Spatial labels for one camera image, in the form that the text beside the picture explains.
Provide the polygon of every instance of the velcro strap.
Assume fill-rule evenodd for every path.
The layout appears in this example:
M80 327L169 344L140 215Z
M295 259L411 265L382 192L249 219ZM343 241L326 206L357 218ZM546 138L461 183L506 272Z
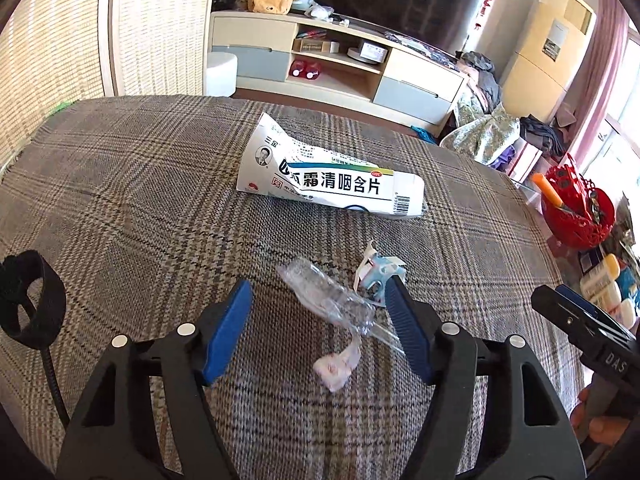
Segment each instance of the velcro strap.
M27 290L39 278L42 291L34 307ZM19 306L30 318L23 329L18 321ZM5 258L0 266L0 326L10 338L34 350L44 350L58 337L65 312L65 285L37 251Z

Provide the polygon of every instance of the floor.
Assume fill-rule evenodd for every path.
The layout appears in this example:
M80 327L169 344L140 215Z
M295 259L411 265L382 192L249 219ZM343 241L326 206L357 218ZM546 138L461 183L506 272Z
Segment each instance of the floor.
M394 132L399 132L411 137L417 137L416 133L408 126L402 124L393 123L378 117L356 112L354 110L348 110L347 108L340 108L338 106L329 105L326 103L320 103L317 101L310 101L308 99L302 99L299 97L291 97L282 94L273 94L271 92L261 92L259 90L249 90L245 88L238 88L236 93L231 96L233 99L247 99L249 101L260 101L263 103L272 103L277 105L293 106L296 108L305 108L307 110L316 110L318 112L325 112L340 117L347 117L355 121L361 121L363 123L372 124L373 126L382 126L388 128Z

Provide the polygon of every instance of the cabinet drawer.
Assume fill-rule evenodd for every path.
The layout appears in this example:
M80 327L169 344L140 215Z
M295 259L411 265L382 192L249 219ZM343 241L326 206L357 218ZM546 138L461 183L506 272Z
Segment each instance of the cabinet drawer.
M380 81L373 102L431 124L440 124L451 106L451 103L441 97L388 77L383 77Z
M298 24L265 18L226 18L213 21L212 45L258 46L291 52Z
M289 72L289 52L250 46L214 46L212 52L228 52L238 58L238 75L284 81Z
M437 63L397 48L391 51L384 76L433 92L450 103L465 80L462 75L451 72Z

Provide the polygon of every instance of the white stool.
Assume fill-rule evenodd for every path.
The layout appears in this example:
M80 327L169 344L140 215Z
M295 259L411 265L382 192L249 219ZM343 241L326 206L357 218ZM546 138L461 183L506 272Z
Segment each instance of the white stool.
M236 93L238 58L228 52L207 54L207 95L231 97Z

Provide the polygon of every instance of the bottle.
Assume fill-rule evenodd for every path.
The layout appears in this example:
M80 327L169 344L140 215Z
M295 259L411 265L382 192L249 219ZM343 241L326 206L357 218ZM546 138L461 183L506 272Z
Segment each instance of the bottle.
M626 298L625 301L614 307L613 310L609 312L609 315L627 330L631 330L633 325L636 324L635 304L629 298Z
M322 72L322 65L318 62L309 63L306 66L306 78L307 79L318 79Z
M293 63L291 63L289 74L291 74L293 77L304 77L305 72L306 72L306 63L301 59L296 59Z
M611 282L604 290L601 290L589 301L597 306L600 310L604 310L609 313L614 307L622 303L622 294L620 294L620 287L616 282Z
M609 283L620 276L620 264L615 254L607 254L599 264L587 272L580 280L580 290L584 298L592 298Z

